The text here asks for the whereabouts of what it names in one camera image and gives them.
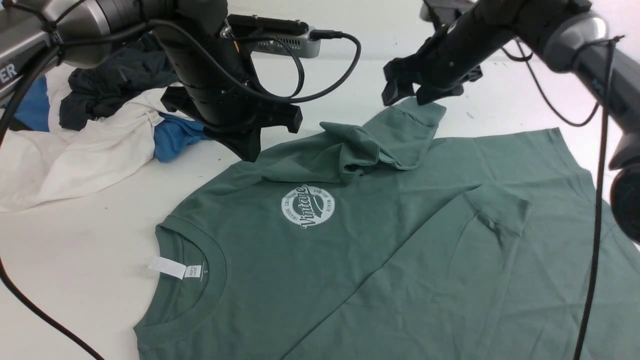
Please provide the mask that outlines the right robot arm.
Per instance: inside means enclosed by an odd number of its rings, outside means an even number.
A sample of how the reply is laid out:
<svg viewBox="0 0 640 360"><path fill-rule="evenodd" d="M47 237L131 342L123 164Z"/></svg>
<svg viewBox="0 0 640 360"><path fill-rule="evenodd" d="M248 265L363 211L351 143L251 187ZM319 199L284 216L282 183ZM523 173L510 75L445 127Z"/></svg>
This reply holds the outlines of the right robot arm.
<svg viewBox="0 0 640 360"><path fill-rule="evenodd" d="M461 96L482 76L480 64L520 39L555 73L573 73L622 130L609 168L618 171L610 204L618 226L639 241L640 68L613 46L589 0L425 0L420 11L435 34L416 53L384 66L382 102L407 97L425 105Z"/></svg>

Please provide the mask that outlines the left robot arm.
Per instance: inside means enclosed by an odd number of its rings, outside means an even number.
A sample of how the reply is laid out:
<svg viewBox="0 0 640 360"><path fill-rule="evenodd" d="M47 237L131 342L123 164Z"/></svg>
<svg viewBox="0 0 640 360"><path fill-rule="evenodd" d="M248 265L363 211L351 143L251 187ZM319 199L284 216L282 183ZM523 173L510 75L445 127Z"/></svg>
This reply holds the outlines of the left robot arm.
<svg viewBox="0 0 640 360"><path fill-rule="evenodd" d="M302 110L257 88L250 51L233 39L226 0L3 0L1 103L14 113L30 85L67 63L95 68L126 43L153 32L182 86L161 103L202 123L242 161L261 152L261 132L297 133Z"/></svg>

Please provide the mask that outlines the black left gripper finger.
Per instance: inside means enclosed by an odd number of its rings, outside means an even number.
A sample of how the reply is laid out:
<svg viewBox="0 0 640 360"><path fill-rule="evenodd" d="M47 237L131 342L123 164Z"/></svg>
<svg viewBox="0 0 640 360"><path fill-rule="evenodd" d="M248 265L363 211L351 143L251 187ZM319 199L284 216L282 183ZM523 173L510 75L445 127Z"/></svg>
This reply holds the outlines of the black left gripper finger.
<svg viewBox="0 0 640 360"><path fill-rule="evenodd" d="M242 161L255 162L262 150L261 126L210 126L210 138L226 146Z"/></svg>

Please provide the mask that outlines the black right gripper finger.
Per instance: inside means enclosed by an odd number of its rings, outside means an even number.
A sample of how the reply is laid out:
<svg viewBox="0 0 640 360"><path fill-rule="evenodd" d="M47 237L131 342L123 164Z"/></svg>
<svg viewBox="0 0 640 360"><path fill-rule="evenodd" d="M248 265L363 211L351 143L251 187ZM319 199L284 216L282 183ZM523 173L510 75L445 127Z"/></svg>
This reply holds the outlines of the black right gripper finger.
<svg viewBox="0 0 640 360"><path fill-rule="evenodd" d="M385 76L386 85L382 90L382 104L390 107L398 101L415 96L413 80Z"/></svg>
<svg viewBox="0 0 640 360"><path fill-rule="evenodd" d="M451 88L437 88L430 84L423 84L415 93L416 102L423 106L450 97L458 97L463 94L463 85L456 84Z"/></svg>

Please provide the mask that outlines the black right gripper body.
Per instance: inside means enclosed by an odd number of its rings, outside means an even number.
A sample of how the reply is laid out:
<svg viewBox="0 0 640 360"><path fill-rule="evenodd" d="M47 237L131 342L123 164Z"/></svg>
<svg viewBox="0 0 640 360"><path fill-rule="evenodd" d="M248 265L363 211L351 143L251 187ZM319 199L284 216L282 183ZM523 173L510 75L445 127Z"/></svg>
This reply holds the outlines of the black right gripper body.
<svg viewBox="0 0 640 360"><path fill-rule="evenodd" d="M477 0L451 23L435 20L435 33L412 55L384 66L384 77L448 89L464 84L470 73L515 37L515 21L524 0Z"/></svg>

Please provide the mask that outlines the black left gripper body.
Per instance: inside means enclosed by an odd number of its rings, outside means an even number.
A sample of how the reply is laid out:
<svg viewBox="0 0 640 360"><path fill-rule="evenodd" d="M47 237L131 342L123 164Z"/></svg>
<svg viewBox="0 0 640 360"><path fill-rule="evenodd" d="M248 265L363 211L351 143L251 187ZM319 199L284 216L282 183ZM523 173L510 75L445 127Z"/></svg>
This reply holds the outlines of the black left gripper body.
<svg viewBox="0 0 640 360"><path fill-rule="evenodd" d="M254 96L255 69L249 54L222 38L225 0L177 0L169 25L153 33L164 49L195 110L190 116L215 133L243 133L284 126L297 133L299 106Z"/></svg>

